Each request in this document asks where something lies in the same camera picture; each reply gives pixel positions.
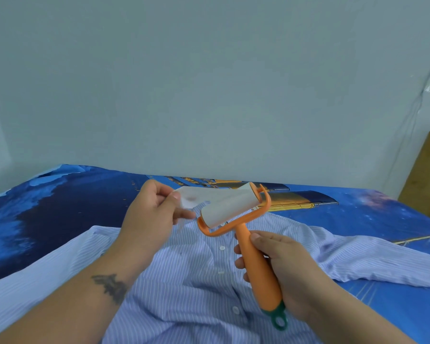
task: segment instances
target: forearm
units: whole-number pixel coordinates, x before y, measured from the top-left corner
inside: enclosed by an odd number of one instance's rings
[[[308,324],[325,343],[414,343],[337,284],[315,300]]]
[[[97,344],[140,272],[117,245],[0,334],[0,343]]]

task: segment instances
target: striped shirt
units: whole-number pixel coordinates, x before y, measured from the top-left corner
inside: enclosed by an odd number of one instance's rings
[[[195,208],[199,213],[202,206]],[[233,232],[203,235],[194,220],[180,222],[151,265],[138,277],[102,343],[314,343],[312,330],[288,316],[276,330],[253,297]],[[359,278],[430,287],[430,255],[367,236],[342,237],[267,213],[249,229],[302,243],[333,279]],[[58,286],[101,256],[118,228],[93,226],[27,268],[0,280],[0,332]]]

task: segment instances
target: lint roller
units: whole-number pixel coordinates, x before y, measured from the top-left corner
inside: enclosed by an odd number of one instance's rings
[[[233,229],[235,230],[245,262],[245,269],[258,305],[265,314],[270,316],[274,327],[283,331],[287,328],[287,318],[279,282],[263,253],[255,248],[250,241],[250,231],[245,225],[266,213],[271,205],[268,192],[262,185],[259,186],[258,189],[252,182],[246,183],[240,188],[232,190],[232,196],[205,206],[198,218],[198,226],[202,233],[209,237],[218,237]],[[261,204],[263,199],[259,192],[263,192],[266,197],[264,206],[227,223],[216,231],[210,232],[210,229],[223,224],[230,218]]]

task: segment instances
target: tattoo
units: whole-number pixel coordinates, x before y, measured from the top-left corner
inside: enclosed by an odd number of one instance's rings
[[[116,304],[121,304],[127,292],[126,284],[122,281],[116,281],[116,274],[111,275],[93,275],[91,277],[97,285],[103,285],[104,293],[113,297]]]

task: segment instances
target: bed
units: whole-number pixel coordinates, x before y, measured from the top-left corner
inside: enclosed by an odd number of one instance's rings
[[[0,278],[93,225],[120,226],[141,185],[237,188],[243,181],[140,175],[61,165],[0,195]],[[430,218],[367,189],[262,183],[270,211],[339,235],[370,235],[430,254]],[[430,343],[430,289],[356,280],[341,286],[419,343]]]

